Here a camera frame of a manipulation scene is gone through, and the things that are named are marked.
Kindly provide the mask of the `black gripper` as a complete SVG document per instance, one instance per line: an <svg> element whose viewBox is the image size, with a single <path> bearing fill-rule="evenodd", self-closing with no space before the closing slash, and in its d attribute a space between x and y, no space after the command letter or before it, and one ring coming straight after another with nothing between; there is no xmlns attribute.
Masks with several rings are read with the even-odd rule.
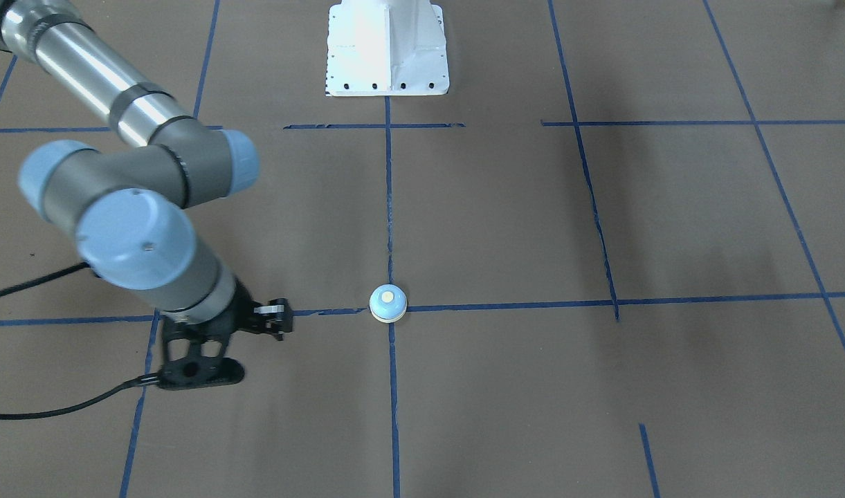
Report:
<svg viewBox="0 0 845 498"><path fill-rule="evenodd" d="M221 336L243 331L284 341L293 331L293 309L288 299L257 303L239 278L233 278L233 292L221 312Z"/></svg>

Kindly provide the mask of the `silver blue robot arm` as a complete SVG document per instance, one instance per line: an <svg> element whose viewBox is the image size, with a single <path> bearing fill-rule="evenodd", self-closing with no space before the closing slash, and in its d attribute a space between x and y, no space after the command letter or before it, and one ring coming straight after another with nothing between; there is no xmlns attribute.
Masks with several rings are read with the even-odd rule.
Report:
<svg viewBox="0 0 845 498"><path fill-rule="evenodd" d="M58 140L21 164L24 198L74 240L84 265L176 324L226 336L291 331L289 303L255 302L185 213L257 182L259 156L245 133L204 126L71 2L0 1L0 51L51 75L129 146L103 154Z"/></svg>

